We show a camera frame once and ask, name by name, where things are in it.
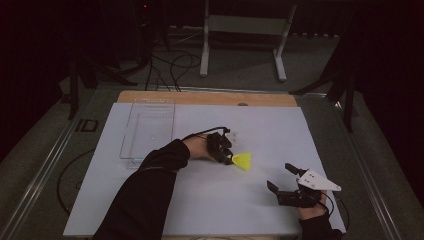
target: dark background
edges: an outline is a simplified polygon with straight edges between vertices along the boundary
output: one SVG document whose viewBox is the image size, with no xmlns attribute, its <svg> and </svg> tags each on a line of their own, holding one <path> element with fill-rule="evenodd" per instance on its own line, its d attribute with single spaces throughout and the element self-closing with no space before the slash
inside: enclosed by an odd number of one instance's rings
<svg viewBox="0 0 424 240">
<path fill-rule="evenodd" d="M 118 4 L 120 7 L 116 9 L 127 14 L 116 12 L 112 19 L 120 21 L 105 18 L 102 9 L 105 2 Z M 211 1 L 211 12 L 278 17 L 278 1 L 270 2 L 258 7 L 252 1 L 216 0 Z M 306 33 L 308 37 L 314 34 L 343 36 L 328 67 L 334 71 L 346 67 L 337 64 L 341 60 L 355 66 L 356 89 L 364 94 L 423 203 L 424 181 L 420 173 L 424 155 L 424 113 L 420 99 L 424 90 L 421 83 L 424 76 L 423 3 L 418 0 L 378 4 L 306 2 L 296 11 L 291 33 Z M 203 25 L 203 1 L 162 3 L 166 24 Z M 0 3 L 0 159 L 62 97 L 58 83 L 68 76 L 70 61 L 64 34 L 99 63 L 116 65 L 118 57 L 134 49 L 135 22 L 128 18 L 129 9 L 130 0 Z M 111 34 L 120 27 L 128 30 L 126 38 L 132 44 L 125 44 L 123 38 Z"/>
</svg>

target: yellow object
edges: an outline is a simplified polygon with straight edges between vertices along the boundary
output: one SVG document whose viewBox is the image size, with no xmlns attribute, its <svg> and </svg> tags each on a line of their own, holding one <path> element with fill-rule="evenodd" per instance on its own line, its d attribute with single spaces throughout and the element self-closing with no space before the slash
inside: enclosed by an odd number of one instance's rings
<svg viewBox="0 0 424 240">
<path fill-rule="evenodd" d="M 237 166 L 239 166 L 241 169 L 245 171 L 249 171 L 250 169 L 250 158 L 252 157 L 252 154 L 250 152 L 236 154 L 231 159 L 233 163 Z"/>
</svg>

